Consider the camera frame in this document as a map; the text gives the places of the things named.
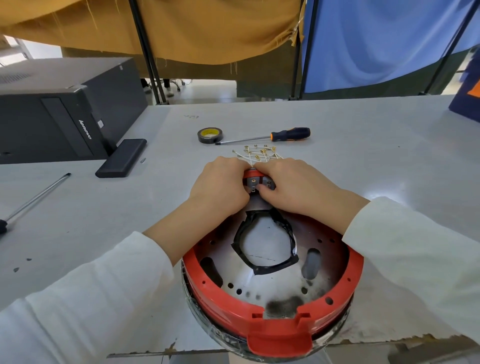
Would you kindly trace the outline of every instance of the black metal pole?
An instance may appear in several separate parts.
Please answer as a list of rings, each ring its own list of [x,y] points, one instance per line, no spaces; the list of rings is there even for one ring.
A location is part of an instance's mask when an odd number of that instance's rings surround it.
[[[472,6],[470,7],[470,10],[468,11],[467,15],[465,15],[465,18],[463,19],[462,24],[460,24],[460,27],[458,28],[456,35],[454,36],[452,42],[450,43],[450,47],[448,48],[447,52],[445,53],[444,57],[440,61],[440,64],[438,65],[437,69],[435,70],[435,73],[432,76],[432,79],[428,83],[427,87],[423,92],[420,92],[419,95],[428,95],[428,92],[432,88],[433,84],[437,80],[438,76],[440,75],[440,72],[442,72],[444,66],[446,65],[448,61],[448,57],[453,53],[456,45],[460,41],[460,38],[462,37],[463,33],[465,32],[465,29],[467,28],[468,24],[472,20],[473,16],[475,15],[475,12],[480,6],[480,0],[474,0]]]
[[[135,22],[135,27],[137,29],[138,39],[140,40],[140,45],[142,47],[142,53],[144,54],[145,62],[147,64],[148,75],[150,76],[150,81],[152,82],[155,102],[157,105],[160,104],[160,99],[158,98],[159,90],[160,96],[162,97],[162,102],[166,103],[167,100],[165,99],[165,94],[163,92],[162,84],[160,82],[160,77],[158,76],[158,70],[155,66],[155,59],[153,57],[152,48],[150,47],[150,42],[148,41],[148,35],[145,29],[142,15],[140,14],[137,0],[129,0],[129,3],[133,15],[133,21]]]
[[[301,7],[303,5],[303,0],[300,0],[300,13],[301,15]],[[295,43],[295,58],[293,59],[293,76],[292,76],[292,89],[290,92],[290,98],[289,100],[295,100],[295,91],[297,88],[297,74],[298,74],[298,68],[299,68],[299,60],[300,60],[300,49],[301,49],[301,44],[300,44],[300,24],[298,25],[297,29],[297,40]]]
[[[305,84],[307,82],[308,68],[310,66],[310,56],[312,53],[312,43],[315,33],[315,24],[317,22],[317,9],[318,9],[318,0],[313,0],[312,6],[312,17],[310,19],[310,29],[308,31],[308,42],[307,49],[305,51],[305,62],[303,64],[303,72],[301,75],[301,84],[300,84],[300,94],[299,100],[302,99],[303,93],[305,92]]]

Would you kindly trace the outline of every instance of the blue curtain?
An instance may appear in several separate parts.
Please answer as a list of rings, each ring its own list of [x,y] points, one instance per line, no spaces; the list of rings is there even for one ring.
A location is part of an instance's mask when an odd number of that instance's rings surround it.
[[[305,92],[373,85],[437,62],[473,0],[319,0]],[[305,10],[305,59],[313,0]],[[480,43],[477,11],[455,52]]]

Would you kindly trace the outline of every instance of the black computer case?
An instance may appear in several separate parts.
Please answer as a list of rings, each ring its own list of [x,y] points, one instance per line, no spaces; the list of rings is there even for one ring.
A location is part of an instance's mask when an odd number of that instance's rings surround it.
[[[131,58],[0,68],[0,164],[106,159],[147,106]]]

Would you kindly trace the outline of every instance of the red plastic housing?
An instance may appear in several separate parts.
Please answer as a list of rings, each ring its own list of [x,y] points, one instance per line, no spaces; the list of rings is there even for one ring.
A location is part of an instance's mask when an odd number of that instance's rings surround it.
[[[264,175],[257,170],[248,170],[243,177],[261,176]],[[197,253],[200,249],[208,249],[206,246],[197,244],[183,257],[192,293],[212,320],[225,330],[246,338],[250,351],[260,356],[306,355],[312,349],[312,335],[328,326],[348,304],[363,269],[363,256],[348,247],[347,268],[329,292],[299,306],[294,318],[263,319],[263,307],[230,296],[209,279],[197,259]]]

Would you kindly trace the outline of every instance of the left hand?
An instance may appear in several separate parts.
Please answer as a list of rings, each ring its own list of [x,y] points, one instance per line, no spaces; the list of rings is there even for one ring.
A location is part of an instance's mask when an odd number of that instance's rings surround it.
[[[224,218],[239,212],[250,199],[242,182],[243,173],[250,168],[244,160],[218,157],[205,165],[189,199],[214,205]]]

